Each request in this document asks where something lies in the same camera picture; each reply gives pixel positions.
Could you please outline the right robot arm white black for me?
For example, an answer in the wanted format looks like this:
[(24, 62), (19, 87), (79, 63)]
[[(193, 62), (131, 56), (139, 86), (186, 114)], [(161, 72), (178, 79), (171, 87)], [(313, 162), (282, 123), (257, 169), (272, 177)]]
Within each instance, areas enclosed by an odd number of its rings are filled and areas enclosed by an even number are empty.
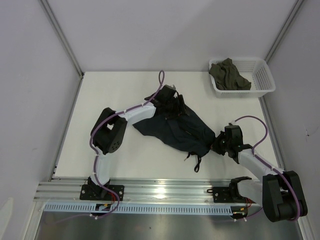
[(228, 125), (211, 145), (219, 155), (228, 155), (237, 164), (249, 170), (257, 179), (242, 176), (231, 179), (228, 187), (213, 187), (216, 203), (256, 203), (262, 207), (271, 222), (294, 221), (308, 214), (299, 175), (285, 171), (254, 152), (250, 144), (243, 142), (238, 125)]

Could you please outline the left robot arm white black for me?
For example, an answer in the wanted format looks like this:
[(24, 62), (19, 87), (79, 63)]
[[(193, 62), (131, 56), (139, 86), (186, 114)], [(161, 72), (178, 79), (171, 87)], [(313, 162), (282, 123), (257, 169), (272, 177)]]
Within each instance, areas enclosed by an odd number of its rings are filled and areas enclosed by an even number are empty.
[(183, 96), (169, 85), (159, 88), (138, 105), (121, 111), (107, 107), (101, 112), (90, 133), (89, 145), (96, 156), (92, 174), (87, 180), (90, 192), (97, 200), (108, 196), (111, 168), (109, 155), (120, 148), (127, 127), (150, 119), (156, 113), (164, 113), (168, 119), (189, 114)]

